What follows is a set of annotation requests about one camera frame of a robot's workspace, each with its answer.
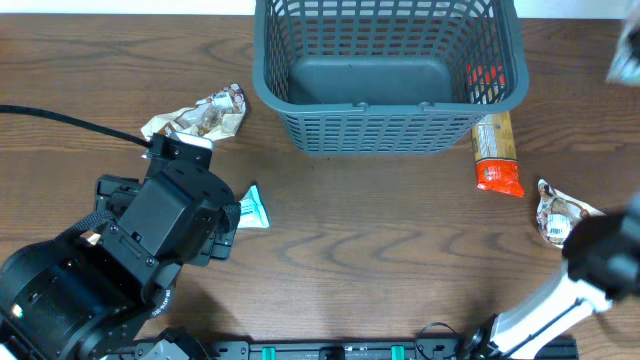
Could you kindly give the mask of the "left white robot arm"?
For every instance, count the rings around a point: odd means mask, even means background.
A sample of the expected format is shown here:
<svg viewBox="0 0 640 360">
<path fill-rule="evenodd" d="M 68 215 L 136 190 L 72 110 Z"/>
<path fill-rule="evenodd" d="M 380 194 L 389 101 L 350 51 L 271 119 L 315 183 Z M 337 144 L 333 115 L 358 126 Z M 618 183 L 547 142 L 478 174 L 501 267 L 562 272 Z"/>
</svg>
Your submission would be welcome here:
<svg viewBox="0 0 640 360">
<path fill-rule="evenodd" d="M 240 208 L 207 168 L 171 161 L 145 181 L 103 176 L 93 213 L 1 268 L 5 359 L 99 359 L 170 306 L 185 265 L 225 260 Z"/>
</svg>

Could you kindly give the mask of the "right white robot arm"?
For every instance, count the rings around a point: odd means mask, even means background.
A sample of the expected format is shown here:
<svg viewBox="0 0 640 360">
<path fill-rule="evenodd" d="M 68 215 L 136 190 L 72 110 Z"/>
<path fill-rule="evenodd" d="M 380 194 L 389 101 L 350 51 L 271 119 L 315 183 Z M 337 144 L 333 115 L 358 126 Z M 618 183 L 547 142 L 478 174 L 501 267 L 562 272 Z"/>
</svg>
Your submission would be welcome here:
<svg viewBox="0 0 640 360">
<path fill-rule="evenodd" d="M 582 320 L 639 295 L 639 198 L 568 229 L 559 270 L 533 295 L 492 319 L 473 359 L 533 359 Z"/>
</svg>

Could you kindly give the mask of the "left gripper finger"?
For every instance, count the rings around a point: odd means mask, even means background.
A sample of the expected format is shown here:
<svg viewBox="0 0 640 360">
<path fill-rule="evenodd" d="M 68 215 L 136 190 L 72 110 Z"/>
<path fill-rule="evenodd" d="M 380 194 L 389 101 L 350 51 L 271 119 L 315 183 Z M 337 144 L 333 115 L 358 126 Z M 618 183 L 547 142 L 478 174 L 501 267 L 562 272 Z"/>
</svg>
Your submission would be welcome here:
<svg viewBox="0 0 640 360">
<path fill-rule="evenodd" d="M 189 261 L 189 265 L 206 267 L 211 260 L 226 261 L 231 254 L 235 238 L 235 231 L 222 233 L 219 231 L 206 231 L 195 233 L 191 237 L 191 243 L 197 252 Z"/>
<path fill-rule="evenodd" d="M 103 175 L 96 181 L 94 210 L 109 211 L 120 218 L 141 188 L 138 179 Z"/>
</svg>

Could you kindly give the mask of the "orange tan pasta package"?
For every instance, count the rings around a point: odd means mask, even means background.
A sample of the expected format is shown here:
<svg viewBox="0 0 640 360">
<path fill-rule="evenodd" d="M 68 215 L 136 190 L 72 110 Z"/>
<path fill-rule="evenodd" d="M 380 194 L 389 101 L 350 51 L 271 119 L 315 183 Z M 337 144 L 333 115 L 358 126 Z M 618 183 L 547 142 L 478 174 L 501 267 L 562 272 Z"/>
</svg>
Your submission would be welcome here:
<svg viewBox="0 0 640 360">
<path fill-rule="evenodd" d="M 501 66 L 466 66 L 469 100 L 482 105 L 497 104 L 506 91 Z M 471 130 L 477 187 L 514 197 L 523 197 L 516 146 L 509 112 L 485 115 Z"/>
</svg>

